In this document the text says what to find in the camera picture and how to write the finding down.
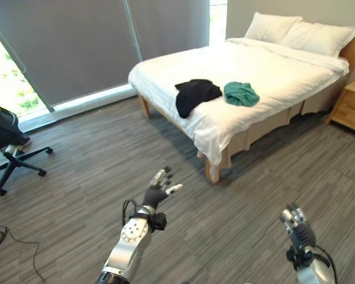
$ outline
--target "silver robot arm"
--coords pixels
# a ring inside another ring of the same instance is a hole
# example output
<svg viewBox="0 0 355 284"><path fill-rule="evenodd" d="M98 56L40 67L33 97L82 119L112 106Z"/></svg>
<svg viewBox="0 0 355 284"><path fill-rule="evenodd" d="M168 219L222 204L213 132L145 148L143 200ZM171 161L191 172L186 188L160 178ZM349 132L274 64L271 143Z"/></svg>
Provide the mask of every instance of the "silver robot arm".
<svg viewBox="0 0 355 284"><path fill-rule="evenodd" d="M170 169L157 172L150 182L142 207L131 217L121 230L120 240L113 248L96 284L129 284L141 262L145 248L154 230L164 230L167 221L163 213L156 214L159 203L183 185L170 185Z"/></svg>
<svg viewBox="0 0 355 284"><path fill-rule="evenodd" d="M328 258L318 254L315 234L302 210L296 205L288 206L280 220L284 223L293 245L287 252L287 259L293 263L297 271L297 278L300 284L337 284L337 275L334 263L330 256L324 251Z"/></svg>

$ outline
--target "green cloth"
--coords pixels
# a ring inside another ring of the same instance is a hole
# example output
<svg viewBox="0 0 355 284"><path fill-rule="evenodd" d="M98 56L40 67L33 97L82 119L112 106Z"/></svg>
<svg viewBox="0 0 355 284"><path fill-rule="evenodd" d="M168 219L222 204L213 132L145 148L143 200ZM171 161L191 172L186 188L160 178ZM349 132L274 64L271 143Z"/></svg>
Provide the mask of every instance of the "green cloth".
<svg viewBox="0 0 355 284"><path fill-rule="evenodd" d="M259 102L259 96L249 83L230 82L224 88L225 99L232 105L252 107Z"/></svg>

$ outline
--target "pillow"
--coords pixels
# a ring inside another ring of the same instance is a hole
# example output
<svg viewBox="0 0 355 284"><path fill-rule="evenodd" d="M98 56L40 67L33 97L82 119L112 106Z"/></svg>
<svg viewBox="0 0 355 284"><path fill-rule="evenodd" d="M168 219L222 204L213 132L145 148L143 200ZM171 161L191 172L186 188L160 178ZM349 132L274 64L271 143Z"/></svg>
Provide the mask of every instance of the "pillow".
<svg viewBox="0 0 355 284"><path fill-rule="evenodd" d="M291 27L301 20L302 17L264 15L255 12L253 21L244 37L252 40L280 43Z"/></svg>
<svg viewBox="0 0 355 284"><path fill-rule="evenodd" d="M281 44L293 49L338 57L342 48L354 37L355 27L298 22L289 30Z"/></svg>

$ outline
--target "white bedsheet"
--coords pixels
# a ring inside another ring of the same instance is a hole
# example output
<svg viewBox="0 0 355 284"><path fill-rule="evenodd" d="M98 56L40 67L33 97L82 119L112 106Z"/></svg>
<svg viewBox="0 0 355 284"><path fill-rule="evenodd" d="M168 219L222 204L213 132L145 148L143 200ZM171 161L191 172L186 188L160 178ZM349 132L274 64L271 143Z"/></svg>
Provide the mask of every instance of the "white bedsheet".
<svg viewBox="0 0 355 284"><path fill-rule="evenodd" d="M231 38L218 46L141 62L128 80L185 131L212 165L219 165L234 134L309 98L347 73L343 59ZM183 119L175 106L175 85L191 79L209 79L222 92L228 82L248 82L260 100L253 107L240 107L220 97L201 103Z"/></svg>

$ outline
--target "gray roller blind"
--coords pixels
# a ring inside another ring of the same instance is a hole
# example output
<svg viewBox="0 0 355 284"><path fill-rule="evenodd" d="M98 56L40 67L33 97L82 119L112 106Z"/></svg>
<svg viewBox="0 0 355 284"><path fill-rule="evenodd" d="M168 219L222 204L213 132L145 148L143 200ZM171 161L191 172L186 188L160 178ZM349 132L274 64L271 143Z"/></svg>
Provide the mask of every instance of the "gray roller blind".
<svg viewBox="0 0 355 284"><path fill-rule="evenodd" d="M137 63L122 0L0 0L0 34L50 104L125 83Z"/></svg>
<svg viewBox="0 0 355 284"><path fill-rule="evenodd" d="M130 0L143 59L208 45L209 0Z"/></svg>

